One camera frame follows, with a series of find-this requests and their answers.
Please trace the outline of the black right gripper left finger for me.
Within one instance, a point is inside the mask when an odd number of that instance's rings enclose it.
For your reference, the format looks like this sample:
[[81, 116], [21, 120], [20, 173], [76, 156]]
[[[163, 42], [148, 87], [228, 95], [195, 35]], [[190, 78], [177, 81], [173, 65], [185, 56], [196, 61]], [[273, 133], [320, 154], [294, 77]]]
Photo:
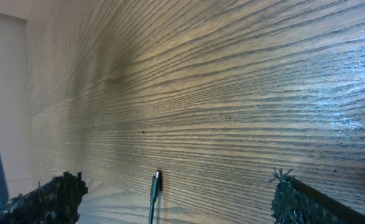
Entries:
[[88, 193], [82, 172], [65, 171], [45, 185], [18, 195], [0, 207], [0, 224], [75, 224], [78, 207]]

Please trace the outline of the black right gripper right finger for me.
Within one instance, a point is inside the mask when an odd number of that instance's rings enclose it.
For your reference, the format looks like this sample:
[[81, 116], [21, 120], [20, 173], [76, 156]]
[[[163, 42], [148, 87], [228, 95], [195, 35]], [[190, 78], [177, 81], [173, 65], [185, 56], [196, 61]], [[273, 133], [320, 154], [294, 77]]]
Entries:
[[365, 215], [297, 180], [290, 171], [274, 169], [277, 181], [271, 201], [271, 217], [280, 224], [365, 223]]

